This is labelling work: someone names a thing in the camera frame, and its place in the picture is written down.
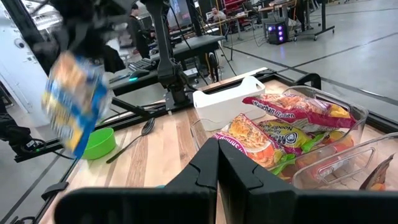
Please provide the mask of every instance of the blue snack bag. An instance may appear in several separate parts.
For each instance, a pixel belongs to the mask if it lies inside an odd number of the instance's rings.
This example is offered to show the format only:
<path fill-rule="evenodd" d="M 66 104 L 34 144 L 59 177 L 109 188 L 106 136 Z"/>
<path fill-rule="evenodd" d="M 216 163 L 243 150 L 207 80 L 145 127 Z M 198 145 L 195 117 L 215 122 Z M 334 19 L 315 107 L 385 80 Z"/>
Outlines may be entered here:
<path fill-rule="evenodd" d="M 105 114 L 113 92 L 102 71 L 69 52 L 54 63 L 42 107 L 64 147 L 79 159 L 95 124 Z"/>

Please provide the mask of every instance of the white plastic container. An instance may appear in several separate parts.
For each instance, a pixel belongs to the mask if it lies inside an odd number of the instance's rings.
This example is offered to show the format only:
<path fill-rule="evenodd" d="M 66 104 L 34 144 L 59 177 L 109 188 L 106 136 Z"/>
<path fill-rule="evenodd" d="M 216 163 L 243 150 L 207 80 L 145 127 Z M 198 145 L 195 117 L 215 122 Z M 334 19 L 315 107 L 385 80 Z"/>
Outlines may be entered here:
<path fill-rule="evenodd" d="M 193 93 L 193 104 L 205 131 L 214 131 L 227 125 L 238 114 L 249 119 L 264 116 L 263 110 L 242 103 L 243 98 L 265 93 L 266 87 L 257 78 L 248 76 L 240 86 L 207 95 L 202 91 Z"/>

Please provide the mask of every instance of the concrete floor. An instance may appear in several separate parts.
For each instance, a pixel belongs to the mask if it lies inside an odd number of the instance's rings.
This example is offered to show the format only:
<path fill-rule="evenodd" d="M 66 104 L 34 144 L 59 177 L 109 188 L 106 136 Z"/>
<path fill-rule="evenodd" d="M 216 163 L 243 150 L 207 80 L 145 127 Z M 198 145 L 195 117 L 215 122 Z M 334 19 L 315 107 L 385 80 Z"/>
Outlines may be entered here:
<path fill-rule="evenodd" d="M 268 67 L 294 80 L 308 72 L 322 77 L 323 90 L 369 110 L 398 121 L 398 83 L 396 57 L 398 57 L 398 1 L 351 0 L 348 4 L 326 7 L 326 26 L 335 25 L 332 32 L 312 37 L 299 36 L 297 42 L 282 45 L 262 44 L 262 30 L 242 33 L 243 41 L 233 38 L 231 66 L 237 74 L 260 67 Z M 320 10 L 311 14 L 320 21 Z M 231 49 L 224 48 L 230 56 Z M 218 52 L 223 67 L 222 79 L 233 77 L 226 60 Z M 198 86 L 204 85 L 200 80 Z M 160 84 L 120 96 L 134 105 L 144 105 L 161 100 L 165 90 Z M 18 112 L 17 106 L 10 114 L 20 125 L 29 126 L 29 118 Z M 48 128 L 35 129 L 34 136 L 51 139 Z M 47 154 L 16 164 L 9 146 L 0 142 L 0 224 L 9 223 L 18 215 L 34 216 L 43 205 L 41 193 L 59 181 L 71 161 Z"/>

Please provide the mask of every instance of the keyboard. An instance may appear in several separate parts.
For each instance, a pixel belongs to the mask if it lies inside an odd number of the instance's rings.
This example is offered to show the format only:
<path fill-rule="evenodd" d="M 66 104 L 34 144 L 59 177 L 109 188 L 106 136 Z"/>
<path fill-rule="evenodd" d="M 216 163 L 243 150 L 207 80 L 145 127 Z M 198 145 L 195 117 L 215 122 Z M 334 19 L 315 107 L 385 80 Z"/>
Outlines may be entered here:
<path fill-rule="evenodd" d="M 143 58 L 143 59 L 139 60 L 138 62 L 130 63 L 129 64 L 129 68 L 133 72 L 135 72 L 136 70 L 148 70 L 148 71 L 151 71 L 151 70 L 156 69 L 155 62 L 152 62 L 148 58 Z"/>

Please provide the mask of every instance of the green bowl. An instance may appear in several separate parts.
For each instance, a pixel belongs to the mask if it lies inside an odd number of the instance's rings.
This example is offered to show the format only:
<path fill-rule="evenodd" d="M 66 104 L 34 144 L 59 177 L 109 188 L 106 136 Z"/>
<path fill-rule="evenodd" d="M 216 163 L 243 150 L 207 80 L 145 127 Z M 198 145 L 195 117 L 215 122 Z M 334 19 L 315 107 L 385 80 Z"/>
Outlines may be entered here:
<path fill-rule="evenodd" d="M 90 134 L 82 159 L 98 159 L 110 153 L 116 147 L 114 131 L 104 128 Z"/>

